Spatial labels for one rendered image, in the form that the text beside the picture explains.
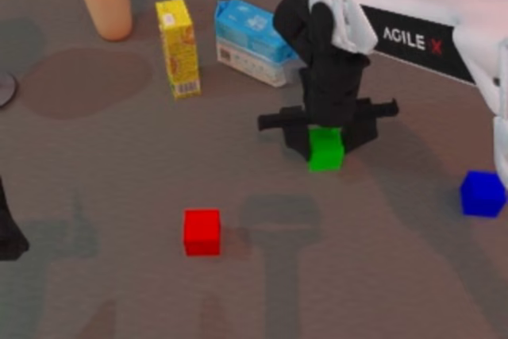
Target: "cardboard box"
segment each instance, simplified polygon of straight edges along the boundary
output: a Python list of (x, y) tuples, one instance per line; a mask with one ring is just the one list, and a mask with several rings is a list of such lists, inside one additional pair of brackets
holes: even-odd
[(184, 0), (156, 3), (164, 62), (175, 99), (201, 94), (194, 25)]
[(288, 83), (287, 67), (299, 62), (273, 28), (273, 14), (242, 0), (219, 1), (215, 33), (219, 62), (273, 87)]

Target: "green cube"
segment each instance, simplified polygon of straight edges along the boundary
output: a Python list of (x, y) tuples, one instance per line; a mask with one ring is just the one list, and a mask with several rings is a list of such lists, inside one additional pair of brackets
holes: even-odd
[(317, 127), (310, 129), (311, 172), (336, 171), (344, 161), (344, 145), (338, 128)]

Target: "tabletop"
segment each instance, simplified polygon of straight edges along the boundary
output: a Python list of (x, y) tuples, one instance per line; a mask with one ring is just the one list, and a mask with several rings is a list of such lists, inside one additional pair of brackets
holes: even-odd
[[(506, 214), (460, 210), (465, 173), (494, 169), (475, 88), (374, 56), (362, 94), (401, 113), (311, 173), (256, 130), (301, 89), (217, 63), (217, 0), (186, 0), (203, 93), (173, 100), (156, 1), (106, 43), (81, 0), (0, 0), (20, 80), (0, 174), (32, 245), (0, 263), (1, 339), (508, 337)], [(221, 210), (221, 256), (185, 256), (190, 207)]]

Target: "blue cube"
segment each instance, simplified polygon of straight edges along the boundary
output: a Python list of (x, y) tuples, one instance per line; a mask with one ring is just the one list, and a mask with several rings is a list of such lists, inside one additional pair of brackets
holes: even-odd
[(460, 195), (462, 211), (468, 216), (496, 218), (506, 203), (505, 187), (495, 172), (469, 171)]

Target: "blue and white box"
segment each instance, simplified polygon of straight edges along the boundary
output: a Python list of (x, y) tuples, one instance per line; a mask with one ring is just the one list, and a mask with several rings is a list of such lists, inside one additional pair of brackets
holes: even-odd
[(217, 59), (251, 77), (281, 87), (303, 66), (273, 27), (273, 14), (242, 0), (221, 0), (215, 10)]

